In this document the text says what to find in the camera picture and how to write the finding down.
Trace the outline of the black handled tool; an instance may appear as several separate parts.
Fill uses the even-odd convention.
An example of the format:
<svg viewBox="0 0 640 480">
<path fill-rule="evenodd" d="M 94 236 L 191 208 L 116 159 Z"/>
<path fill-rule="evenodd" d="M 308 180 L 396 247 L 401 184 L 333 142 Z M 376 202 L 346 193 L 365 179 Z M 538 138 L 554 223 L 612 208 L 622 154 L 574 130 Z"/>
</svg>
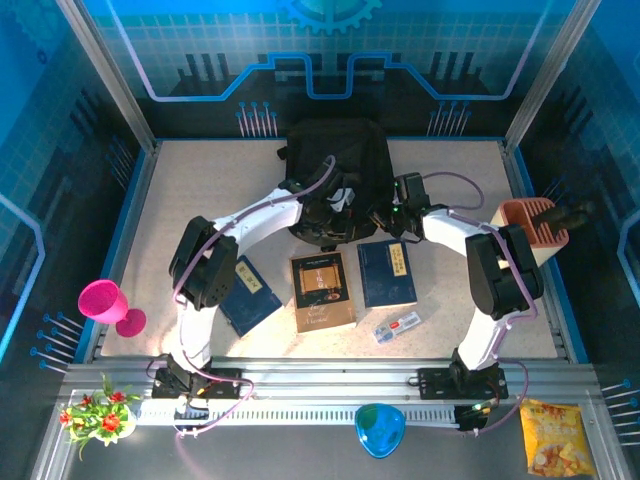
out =
<svg viewBox="0 0 640 480">
<path fill-rule="evenodd" d="M 546 224 L 553 236 L 561 230 L 573 230 L 585 225 L 596 210 L 591 201 L 576 201 L 571 204 L 556 205 L 535 215 L 532 225 L 535 230 Z"/>
</svg>

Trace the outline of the pink plastic goblet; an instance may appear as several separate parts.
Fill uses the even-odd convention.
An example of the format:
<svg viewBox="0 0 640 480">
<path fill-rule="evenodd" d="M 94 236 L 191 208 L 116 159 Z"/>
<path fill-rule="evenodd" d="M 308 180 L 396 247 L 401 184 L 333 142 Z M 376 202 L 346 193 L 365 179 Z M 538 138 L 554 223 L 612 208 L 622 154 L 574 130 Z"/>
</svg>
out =
<svg viewBox="0 0 640 480">
<path fill-rule="evenodd" d="M 87 285 L 77 301 L 80 313 L 100 324 L 111 325 L 125 338 L 139 335 L 145 328 L 147 317 L 141 309 L 131 308 L 125 293 L 108 279 Z"/>
</svg>

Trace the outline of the yellow chips bag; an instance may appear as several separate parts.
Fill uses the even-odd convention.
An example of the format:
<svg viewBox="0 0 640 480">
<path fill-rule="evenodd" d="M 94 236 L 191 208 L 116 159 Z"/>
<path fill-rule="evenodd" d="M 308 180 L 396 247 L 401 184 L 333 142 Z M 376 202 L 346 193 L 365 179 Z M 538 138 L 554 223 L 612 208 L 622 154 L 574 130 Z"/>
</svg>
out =
<svg viewBox="0 0 640 480">
<path fill-rule="evenodd" d="M 560 478 L 595 474 L 580 407 L 525 399 L 519 413 L 529 474 Z"/>
</svg>

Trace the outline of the artificial red flower plant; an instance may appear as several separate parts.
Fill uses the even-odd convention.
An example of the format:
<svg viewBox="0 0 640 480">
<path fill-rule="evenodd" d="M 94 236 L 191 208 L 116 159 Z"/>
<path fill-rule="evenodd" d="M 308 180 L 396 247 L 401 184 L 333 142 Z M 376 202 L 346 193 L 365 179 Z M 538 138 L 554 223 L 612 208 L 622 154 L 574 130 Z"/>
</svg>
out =
<svg viewBox="0 0 640 480">
<path fill-rule="evenodd" d="M 78 403 L 59 408 L 58 420 L 77 448 L 80 461 L 85 447 L 93 440 L 104 447 L 117 444 L 130 436 L 136 428 L 135 402 L 142 399 L 130 393 L 129 386 L 115 388 L 110 377 L 101 373 L 102 386 L 91 394 L 84 394 Z"/>
</svg>

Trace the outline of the long aluminium mounting rail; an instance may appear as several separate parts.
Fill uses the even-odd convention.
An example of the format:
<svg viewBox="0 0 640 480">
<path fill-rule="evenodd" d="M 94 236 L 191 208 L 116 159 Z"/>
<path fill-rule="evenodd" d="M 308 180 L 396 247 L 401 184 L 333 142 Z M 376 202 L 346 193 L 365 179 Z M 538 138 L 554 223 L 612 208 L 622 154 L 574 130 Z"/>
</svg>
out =
<svg viewBox="0 0 640 480">
<path fill-rule="evenodd" d="M 144 357 L 105 357 L 91 364 L 74 364 L 62 380 L 63 390 L 94 390 L 107 374 L 114 385 L 129 385 L 133 392 L 151 390 L 149 360 Z M 369 400 L 395 404 L 420 401 L 408 380 L 421 368 L 446 368 L 444 359 L 250 359 L 216 358 L 215 367 L 239 368 L 254 383 L 254 399 L 268 402 L 356 404 Z M 527 395 L 549 403 L 580 404 L 600 400 L 598 378 L 589 364 L 524 360 L 513 365 L 503 360 L 506 383 L 513 402 L 529 379 Z"/>
</svg>

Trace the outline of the dark blue book yellow label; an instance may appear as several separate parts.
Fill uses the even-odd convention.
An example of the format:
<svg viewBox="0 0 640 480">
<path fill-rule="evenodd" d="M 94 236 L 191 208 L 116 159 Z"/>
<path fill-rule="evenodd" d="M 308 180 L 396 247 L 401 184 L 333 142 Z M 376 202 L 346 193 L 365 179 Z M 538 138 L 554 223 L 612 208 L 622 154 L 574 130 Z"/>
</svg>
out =
<svg viewBox="0 0 640 480">
<path fill-rule="evenodd" d="M 417 303 L 406 245 L 398 240 L 357 246 L 364 305 L 386 308 Z"/>
</svg>

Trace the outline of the blue plastic bowl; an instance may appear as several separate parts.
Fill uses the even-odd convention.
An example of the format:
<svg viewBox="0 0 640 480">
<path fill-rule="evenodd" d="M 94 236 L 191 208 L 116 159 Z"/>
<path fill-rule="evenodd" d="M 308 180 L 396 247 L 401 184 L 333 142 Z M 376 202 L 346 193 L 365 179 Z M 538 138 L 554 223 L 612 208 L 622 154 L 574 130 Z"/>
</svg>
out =
<svg viewBox="0 0 640 480">
<path fill-rule="evenodd" d="M 355 413 L 354 425 L 364 450 L 376 459 L 390 456 L 404 438 L 406 419 L 394 406 L 367 404 Z"/>
</svg>

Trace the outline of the dark blue book cream label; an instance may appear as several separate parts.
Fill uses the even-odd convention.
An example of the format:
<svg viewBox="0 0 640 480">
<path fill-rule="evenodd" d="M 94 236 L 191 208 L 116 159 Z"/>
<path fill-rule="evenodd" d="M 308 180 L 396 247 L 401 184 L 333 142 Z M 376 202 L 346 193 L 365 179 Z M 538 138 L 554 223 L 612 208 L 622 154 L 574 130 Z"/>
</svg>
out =
<svg viewBox="0 0 640 480">
<path fill-rule="evenodd" d="M 240 337 L 247 335 L 275 312 L 283 307 L 249 258 L 239 257 L 235 266 L 233 287 L 221 303 L 220 311 Z"/>
</svg>

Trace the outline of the beige orange pen holder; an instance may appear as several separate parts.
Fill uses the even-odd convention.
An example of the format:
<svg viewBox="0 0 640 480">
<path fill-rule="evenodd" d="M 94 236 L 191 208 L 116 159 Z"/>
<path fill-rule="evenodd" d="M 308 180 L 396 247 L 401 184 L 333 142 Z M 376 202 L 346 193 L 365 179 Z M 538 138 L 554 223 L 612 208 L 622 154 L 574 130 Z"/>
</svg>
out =
<svg viewBox="0 0 640 480">
<path fill-rule="evenodd" d="M 548 222 L 534 225 L 536 216 L 554 207 L 554 202 L 544 197 L 509 199 L 498 206 L 491 223 L 498 226 L 520 226 L 526 234 L 537 265 L 541 266 L 569 243 L 567 229 L 553 229 Z"/>
</svg>

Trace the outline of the brown book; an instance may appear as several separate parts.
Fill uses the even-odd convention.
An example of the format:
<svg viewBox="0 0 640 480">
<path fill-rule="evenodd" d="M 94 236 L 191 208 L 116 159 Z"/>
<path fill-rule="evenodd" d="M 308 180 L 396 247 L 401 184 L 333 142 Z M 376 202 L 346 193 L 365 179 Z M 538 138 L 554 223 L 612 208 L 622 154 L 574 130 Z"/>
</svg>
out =
<svg viewBox="0 0 640 480">
<path fill-rule="evenodd" d="M 356 326 L 356 309 L 340 251 L 290 259 L 297 332 Z"/>
</svg>

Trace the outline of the black controller box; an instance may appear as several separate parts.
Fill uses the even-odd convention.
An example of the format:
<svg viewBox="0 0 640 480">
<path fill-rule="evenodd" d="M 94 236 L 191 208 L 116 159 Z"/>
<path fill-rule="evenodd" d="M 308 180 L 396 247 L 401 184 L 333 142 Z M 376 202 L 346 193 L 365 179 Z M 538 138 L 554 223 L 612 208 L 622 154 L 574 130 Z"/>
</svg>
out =
<svg viewBox="0 0 640 480">
<path fill-rule="evenodd" d="M 489 421 L 491 412 L 500 405 L 500 400 L 492 398 L 473 405 L 461 405 L 454 408 L 455 422 L 462 432 L 484 428 Z"/>
</svg>

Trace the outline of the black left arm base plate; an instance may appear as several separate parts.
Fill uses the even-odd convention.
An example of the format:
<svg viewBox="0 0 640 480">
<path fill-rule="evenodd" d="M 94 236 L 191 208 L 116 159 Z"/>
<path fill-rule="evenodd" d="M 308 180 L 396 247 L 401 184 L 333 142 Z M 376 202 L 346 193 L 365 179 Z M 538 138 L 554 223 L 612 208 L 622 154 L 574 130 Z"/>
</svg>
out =
<svg viewBox="0 0 640 480">
<path fill-rule="evenodd" d="M 210 369 L 209 375 L 231 378 L 232 382 L 202 377 L 195 373 L 175 373 L 168 367 L 159 368 L 154 376 L 151 397 L 154 399 L 178 399 L 181 395 L 196 399 L 240 398 L 240 382 L 243 371 L 238 368 Z"/>
</svg>

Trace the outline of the white connector board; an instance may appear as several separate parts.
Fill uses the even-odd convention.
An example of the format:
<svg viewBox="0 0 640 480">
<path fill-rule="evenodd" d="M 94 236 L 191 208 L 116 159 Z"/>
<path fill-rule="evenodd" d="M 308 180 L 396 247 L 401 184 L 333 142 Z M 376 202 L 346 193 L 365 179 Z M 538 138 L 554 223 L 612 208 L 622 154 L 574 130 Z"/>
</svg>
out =
<svg viewBox="0 0 640 480">
<path fill-rule="evenodd" d="M 191 400 L 186 400 L 175 409 L 173 426 L 180 436 L 186 436 L 197 433 L 207 426 L 210 420 L 211 414 L 206 403 L 194 405 Z"/>
</svg>

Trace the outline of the small white eraser pack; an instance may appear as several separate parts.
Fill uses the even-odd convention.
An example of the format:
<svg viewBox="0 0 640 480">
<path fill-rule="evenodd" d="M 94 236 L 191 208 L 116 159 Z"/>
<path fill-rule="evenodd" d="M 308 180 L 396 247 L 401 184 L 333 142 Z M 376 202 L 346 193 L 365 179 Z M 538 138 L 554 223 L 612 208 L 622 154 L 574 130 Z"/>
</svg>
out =
<svg viewBox="0 0 640 480">
<path fill-rule="evenodd" d="M 378 325 L 373 330 L 373 336 L 378 344 L 385 344 L 393 341 L 396 337 L 406 333 L 421 323 L 422 319 L 420 316 L 416 312 L 411 312 L 397 320 Z"/>
</svg>

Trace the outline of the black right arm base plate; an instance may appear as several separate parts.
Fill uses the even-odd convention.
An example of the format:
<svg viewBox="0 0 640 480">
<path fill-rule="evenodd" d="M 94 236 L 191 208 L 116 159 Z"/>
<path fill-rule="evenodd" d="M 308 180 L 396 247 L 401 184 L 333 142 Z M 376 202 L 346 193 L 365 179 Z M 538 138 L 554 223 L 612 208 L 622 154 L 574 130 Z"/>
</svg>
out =
<svg viewBox="0 0 640 480">
<path fill-rule="evenodd" d="M 497 365 L 468 373 L 455 365 L 422 368 L 417 373 L 422 400 L 504 400 L 509 396 L 504 370 Z"/>
</svg>

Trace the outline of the aluminium frame post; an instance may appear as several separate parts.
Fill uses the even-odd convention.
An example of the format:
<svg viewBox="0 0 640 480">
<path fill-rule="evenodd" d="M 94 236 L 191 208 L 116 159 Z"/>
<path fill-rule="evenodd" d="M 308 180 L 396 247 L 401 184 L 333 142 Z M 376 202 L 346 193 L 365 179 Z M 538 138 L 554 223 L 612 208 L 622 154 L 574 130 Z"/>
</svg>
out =
<svg viewBox="0 0 640 480">
<path fill-rule="evenodd" d="M 94 69 L 146 154 L 154 154 L 156 137 L 133 92 L 81 0 L 55 0 Z"/>
<path fill-rule="evenodd" d="M 601 2 L 602 0 L 575 1 L 507 130 L 504 145 L 507 155 L 513 154 L 523 140 Z"/>
</svg>

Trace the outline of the black backpack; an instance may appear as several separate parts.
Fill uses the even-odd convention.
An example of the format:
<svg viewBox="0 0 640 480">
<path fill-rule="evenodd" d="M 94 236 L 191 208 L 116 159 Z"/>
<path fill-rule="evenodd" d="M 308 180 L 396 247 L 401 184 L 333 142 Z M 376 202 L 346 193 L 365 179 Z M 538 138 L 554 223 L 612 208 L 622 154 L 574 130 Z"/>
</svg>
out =
<svg viewBox="0 0 640 480">
<path fill-rule="evenodd" d="M 361 174 L 355 200 L 361 219 L 361 237 L 345 239 L 345 243 L 329 239 L 300 240 L 327 252 L 340 244 L 370 237 L 379 229 L 368 212 L 389 206 L 394 181 L 386 134 L 379 124 L 366 118 L 303 120 L 289 130 L 286 145 L 277 150 L 277 155 L 286 163 L 285 184 L 296 190 L 316 183 L 327 172 L 331 157 L 335 158 L 334 168 L 319 187 L 339 170 Z"/>
</svg>

